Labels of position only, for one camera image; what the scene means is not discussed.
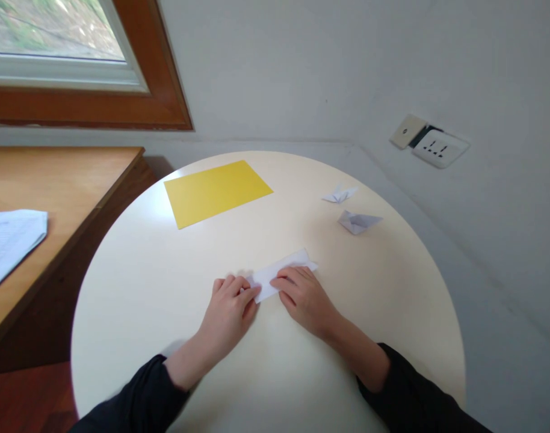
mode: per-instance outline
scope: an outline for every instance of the white window frame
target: white window frame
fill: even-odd
[[[0,54],[0,86],[148,93],[114,4],[99,0],[124,61]]]

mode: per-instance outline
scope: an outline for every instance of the paper document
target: paper document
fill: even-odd
[[[362,215],[361,213],[351,213],[345,210],[339,217],[339,223],[354,235],[358,235],[376,225],[382,219],[380,216]]]
[[[255,296],[256,303],[259,304],[262,300],[278,293],[278,290],[271,285],[271,280],[276,278],[277,273],[287,266],[307,266],[312,271],[317,269],[317,265],[309,260],[309,256],[305,249],[291,254],[266,268],[260,269],[247,278],[251,287],[261,286],[261,292],[259,295]]]
[[[168,180],[165,188],[179,229],[273,192],[246,161]]]
[[[341,190],[341,184],[335,188],[335,192],[333,194],[324,195],[322,198],[323,200],[331,201],[332,203],[343,203],[348,198],[353,196],[355,192],[357,191],[357,187],[354,186],[353,188]]]
[[[46,212],[0,212],[0,282],[46,236]]]

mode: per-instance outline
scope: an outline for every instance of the wooden table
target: wooden table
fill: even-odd
[[[48,212],[48,235],[0,284],[0,372],[66,361],[85,271],[156,179],[142,147],[0,147],[0,211]]]
[[[273,194],[178,230],[163,182],[242,159]],[[341,204],[321,199],[339,183],[359,189]],[[344,209],[384,220],[354,236],[337,222]],[[236,152],[160,180],[105,236],[73,325],[79,415],[120,390],[152,356],[197,331],[215,278],[249,274],[302,248],[343,315],[400,351],[463,406],[465,364],[454,306],[430,253],[401,215],[358,180],[318,161]],[[245,338],[200,382],[175,429],[385,431],[346,365],[289,317],[278,296],[261,302]]]

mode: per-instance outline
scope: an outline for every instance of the yellow sheet of paper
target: yellow sheet of paper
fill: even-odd
[[[180,229],[273,192],[246,161],[168,180],[165,188]]]

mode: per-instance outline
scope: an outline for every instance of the table top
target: table top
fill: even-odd
[[[0,147],[0,212],[48,212],[45,240],[0,284],[0,338],[34,296],[35,281],[68,251],[143,152],[142,147]]]
[[[178,230],[163,181],[242,159],[274,194]],[[321,199],[339,183],[359,190],[341,204]],[[384,220],[354,236],[337,223],[344,209]],[[286,153],[237,152],[188,165],[154,184],[105,236],[73,326],[79,415],[117,392],[152,356],[197,331],[215,278],[250,274],[304,247],[343,315],[465,403],[456,313],[436,264],[408,223],[333,167]],[[198,385],[174,427],[369,431],[381,425],[342,360],[272,296],[241,343]]]

